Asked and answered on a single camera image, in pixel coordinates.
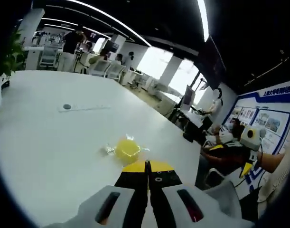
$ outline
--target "plastic wrap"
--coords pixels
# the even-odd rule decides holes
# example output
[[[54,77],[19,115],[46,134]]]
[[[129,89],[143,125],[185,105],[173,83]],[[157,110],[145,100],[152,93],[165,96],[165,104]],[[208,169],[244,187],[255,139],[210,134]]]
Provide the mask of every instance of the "plastic wrap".
[[[122,166],[130,165],[142,159],[141,155],[148,150],[148,148],[139,146],[134,138],[129,135],[122,137],[116,146],[106,145],[103,149],[108,155],[115,155]]]

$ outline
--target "floor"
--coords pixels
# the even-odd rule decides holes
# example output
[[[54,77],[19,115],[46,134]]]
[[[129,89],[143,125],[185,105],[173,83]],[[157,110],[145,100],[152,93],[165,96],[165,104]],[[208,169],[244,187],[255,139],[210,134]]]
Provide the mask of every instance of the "floor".
[[[140,100],[146,102],[151,107],[155,107],[160,102],[160,100],[157,97],[150,95],[144,89],[141,89],[141,91],[138,91],[138,89],[131,89],[129,84],[123,87],[125,87],[130,92],[135,94]]]

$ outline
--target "green plant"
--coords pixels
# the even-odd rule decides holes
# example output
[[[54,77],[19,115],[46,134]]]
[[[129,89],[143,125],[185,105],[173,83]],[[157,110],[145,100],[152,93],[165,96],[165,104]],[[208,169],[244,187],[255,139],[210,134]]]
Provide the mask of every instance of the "green plant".
[[[10,38],[8,45],[3,51],[3,56],[0,60],[0,76],[5,74],[11,76],[12,72],[20,69],[24,64],[24,51],[22,45],[19,42],[20,34],[19,30],[14,31]]]

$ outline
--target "potted plant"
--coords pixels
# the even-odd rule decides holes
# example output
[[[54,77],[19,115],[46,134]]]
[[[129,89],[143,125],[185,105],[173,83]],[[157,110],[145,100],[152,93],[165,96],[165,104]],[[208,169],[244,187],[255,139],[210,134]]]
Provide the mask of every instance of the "potted plant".
[[[12,72],[20,69],[24,64],[24,52],[19,38],[19,31],[15,30],[9,38],[9,43],[3,52],[4,55],[0,59],[0,107],[2,102],[1,86],[9,80]]]

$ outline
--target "yellow sponge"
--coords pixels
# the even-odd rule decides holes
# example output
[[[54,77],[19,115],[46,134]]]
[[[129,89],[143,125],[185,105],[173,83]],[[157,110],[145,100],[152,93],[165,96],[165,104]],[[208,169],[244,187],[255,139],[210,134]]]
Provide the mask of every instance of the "yellow sponge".
[[[139,158],[140,147],[130,139],[122,139],[117,143],[115,154],[125,165],[136,162]]]

